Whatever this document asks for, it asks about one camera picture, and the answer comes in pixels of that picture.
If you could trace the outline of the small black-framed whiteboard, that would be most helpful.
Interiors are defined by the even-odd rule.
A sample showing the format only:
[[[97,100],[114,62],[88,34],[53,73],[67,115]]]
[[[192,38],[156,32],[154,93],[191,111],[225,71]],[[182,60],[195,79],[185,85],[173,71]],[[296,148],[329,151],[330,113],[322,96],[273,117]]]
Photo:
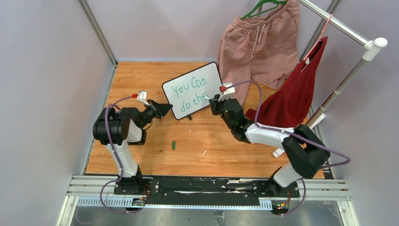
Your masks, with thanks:
[[[216,62],[208,63],[190,72],[177,76],[162,84],[162,90],[169,104],[173,105],[174,118],[180,120],[209,106],[220,93],[221,76]]]

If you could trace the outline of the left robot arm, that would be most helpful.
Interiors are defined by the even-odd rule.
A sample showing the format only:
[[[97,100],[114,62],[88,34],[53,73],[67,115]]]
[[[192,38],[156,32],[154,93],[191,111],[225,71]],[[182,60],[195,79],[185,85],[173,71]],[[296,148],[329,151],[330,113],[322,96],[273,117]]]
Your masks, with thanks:
[[[129,147],[144,145],[147,128],[154,119],[162,119],[173,106],[151,99],[144,106],[145,109],[139,111],[135,107],[119,108],[117,103],[110,104],[103,109],[93,125],[94,139],[109,150],[118,167],[119,178],[114,189],[116,194],[143,194],[148,191],[148,184]]]

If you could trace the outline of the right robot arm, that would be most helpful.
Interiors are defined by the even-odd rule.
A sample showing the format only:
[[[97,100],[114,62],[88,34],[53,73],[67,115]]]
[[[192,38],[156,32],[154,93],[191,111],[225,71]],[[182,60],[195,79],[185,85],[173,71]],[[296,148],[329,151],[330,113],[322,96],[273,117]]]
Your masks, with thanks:
[[[219,100],[219,95],[215,95],[209,103],[212,114],[223,119],[236,140],[273,146],[286,153],[289,162],[278,168],[265,183],[266,191],[274,196],[282,196],[289,185],[301,178],[313,178],[331,155],[306,125],[269,127],[246,118],[236,99]]]

